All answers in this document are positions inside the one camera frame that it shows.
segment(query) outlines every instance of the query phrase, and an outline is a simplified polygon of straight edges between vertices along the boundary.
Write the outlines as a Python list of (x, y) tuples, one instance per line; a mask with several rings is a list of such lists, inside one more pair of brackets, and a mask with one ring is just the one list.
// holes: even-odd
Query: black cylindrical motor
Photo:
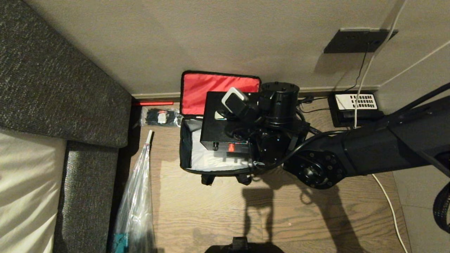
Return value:
[(269, 124), (283, 125), (293, 121), (299, 88), (286, 82), (269, 82), (262, 85), (263, 97), (267, 106), (266, 119)]

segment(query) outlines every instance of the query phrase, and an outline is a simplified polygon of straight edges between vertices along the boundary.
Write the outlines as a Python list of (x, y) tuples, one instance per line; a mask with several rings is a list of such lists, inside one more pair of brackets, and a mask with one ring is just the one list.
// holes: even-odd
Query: teal object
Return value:
[(128, 253), (128, 234), (114, 235), (114, 253)]

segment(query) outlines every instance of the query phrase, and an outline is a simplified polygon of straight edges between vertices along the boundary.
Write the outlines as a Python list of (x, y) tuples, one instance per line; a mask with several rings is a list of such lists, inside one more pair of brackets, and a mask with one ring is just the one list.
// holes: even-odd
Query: red bag lining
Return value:
[(181, 113), (203, 115), (208, 91), (228, 91), (231, 87), (235, 87), (242, 92), (258, 92), (260, 83), (258, 77), (185, 72), (181, 84)]

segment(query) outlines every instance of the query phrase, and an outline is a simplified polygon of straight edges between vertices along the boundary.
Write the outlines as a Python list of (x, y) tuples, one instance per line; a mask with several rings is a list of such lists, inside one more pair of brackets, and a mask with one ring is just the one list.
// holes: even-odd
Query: white cushion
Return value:
[(0, 131), (0, 249), (51, 252), (66, 141)]

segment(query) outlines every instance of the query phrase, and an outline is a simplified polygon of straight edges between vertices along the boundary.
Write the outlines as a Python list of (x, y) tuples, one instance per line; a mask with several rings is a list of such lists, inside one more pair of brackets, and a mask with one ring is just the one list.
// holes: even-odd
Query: white cable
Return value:
[(392, 203), (391, 200), (389, 199), (389, 196), (387, 195), (386, 191), (384, 190), (383, 185), (380, 183), (380, 181), (378, 180), (378, 178), (375, 176), (375, 174), (372, 174), (373, 178), (375, 178), (375, 180), (377, 181), (378, 185), (380, 186), (381, 190), (384, 193), (384, 196), (387, 199), (387, 202), (389, 203), (389, 207), (391, 208), (391, 212), (392, 212), (392, 218), (394, 218), (394, 226), (395, 226), (395, 231), (397, 233), (397, 237), (398, 240), (401, 243), (401, 246), (403, 247), (403, 250), (405, 251), (405, 253), (408, 253), (408, 251), (406, 250), (405, 244), (403, 243), (401, 236), (400, 236), (400, 232), (398, 231), (398, 226), (397, 226), (397, 219), (395, 217), (395, 212), (394, 212), (394, 208), (392, 207)]
[(406, 71), (412, 69), (414, 66), (416, 66), (417, 64), (423, 62), (424, 60), (426, 60), (428, 57), (432, 56), (433, 54), (435, 54), (436, 52), (438, 52), (439, 50), (443, 49), (444, 47), (450, 45), (450, 41), (447, 41), (446, 43), (444, 43), (443, 45), (437, 47), (436, 49), (434, 49), (431, 53), (425, 55), (424, 57), (422, 57), (422, 59), (418, 60), (416, 63), (412, 64), (411, 66), (405, 68), (402, 72), (396, 74), (395, 76), (389, 78), (387, 81), (383, 82), (382, 84), (380, 84), (380, 86), (383, 86), (387, 83), (389, 83), (390, 81), (394, 80), (395, 78), (397, 78), (398, 76), (402, 75), (403, 73), (405, 73)]
[(395, 28), (395, 25), (397, 24), (397, 20), (398, 20), (398, 18), (399, 18), (399, 16), (400, 16), (400, 13), (401, 13), (401, 11), (403, 10), (403, 8), (405, 7), (407, 1), (408, 1), (408, 0), (405, 0), (405, 1), (402, 3), (400, 9), (399, 9), (398, 12), (397, 12), (397, 15), (396, 15), (395, 18), (394, 18), (394, 21), (393, 21), (392, 24), (391, 24), (391, 27), (389, 28), (389, 33), (387, 34), (386, 39), (383, 41), (383, 43), (381, 43), (381, 45), (380, 45), (380, 46), (378, 47), (378, 49), (374, 52), (374, 54), (372, 55), (372, 57), (370, 57), (369, 63), (367, 64), (367, 67), (366, 67), (366, 69), (365, 69), (365, 71), (364, 71), (364, 75), (363, 75), (363, 78), (361, 79), (360, 86), (359, 86), (359, 88), (358, 88), (358, 92), (356, 93), (356, 102), (355, 102), (355, 124), (354, 124), (354, 126), (353, 126), (354, 128), (356, 128), (356, 124), (357, 124), (357, 121), (358, 121), (358, 120), (356, 119), (356, 118), (358, 117), (358, 100), (359, 100), (359, 98), (360, 98), (361, 88), (363, 87), (364, 80), (365, 80), (365, 78), (366, 78), (366, 76), (367, 76), (367, 73), (369, 72), (370, 66), (372, 65), (372, 62), (374, 61), (375, 57), (381, 52), (381, 50), (383, 50), (383, 47), (387, 44), (387, 42), (388, 42), (389, 39), (391, 38), (391, 35), (392, 35), (392, 33), (394, 32), (394, 28)]

